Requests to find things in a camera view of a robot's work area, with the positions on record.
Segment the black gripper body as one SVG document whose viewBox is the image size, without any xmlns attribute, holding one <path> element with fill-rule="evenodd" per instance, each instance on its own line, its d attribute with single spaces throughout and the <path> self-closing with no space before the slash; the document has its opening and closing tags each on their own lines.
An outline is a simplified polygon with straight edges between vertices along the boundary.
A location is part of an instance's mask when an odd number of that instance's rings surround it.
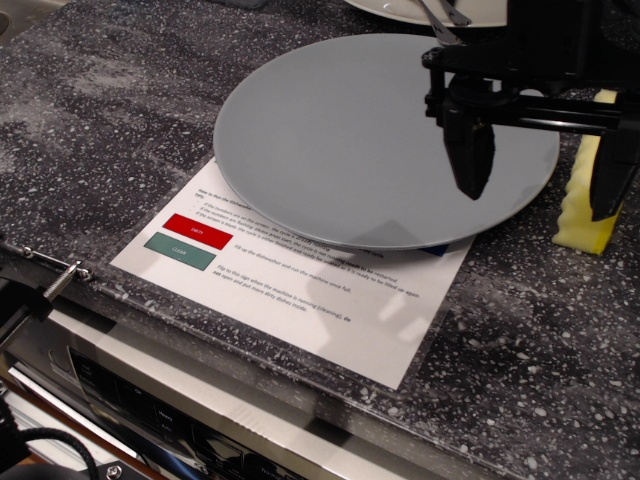
<svg viewBox="0 0 640 480">
<path fill-rule="evenodd" d="M 639 50 L 608 37 L 600 1 L 510 1 L 498 40 L 423 57 L 426 114 L 591 135 L 639 131 Z"/>
</svg>

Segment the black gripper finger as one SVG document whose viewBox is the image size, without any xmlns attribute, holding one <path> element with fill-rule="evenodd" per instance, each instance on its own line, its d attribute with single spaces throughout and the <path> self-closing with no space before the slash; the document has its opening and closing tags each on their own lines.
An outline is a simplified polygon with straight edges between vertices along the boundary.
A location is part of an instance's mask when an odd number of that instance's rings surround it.
<svg viewBox="0 0 640 480">
<path fill-rule="evenodd" d="M 614 112 L 599 131 L 589 192 L 592 220 L 602 221 L 618 213 L 639 171 L 639 97 L 601 90 L 594 101 Z"/>
<path fill-rule="evenodd" d="M 442 106 L 443 139 L 458 189 L 478 200 L 495 155 L 493 126 L 486 120 L 494 92 L 488 80 L 453 78 Z"/>
</svg>

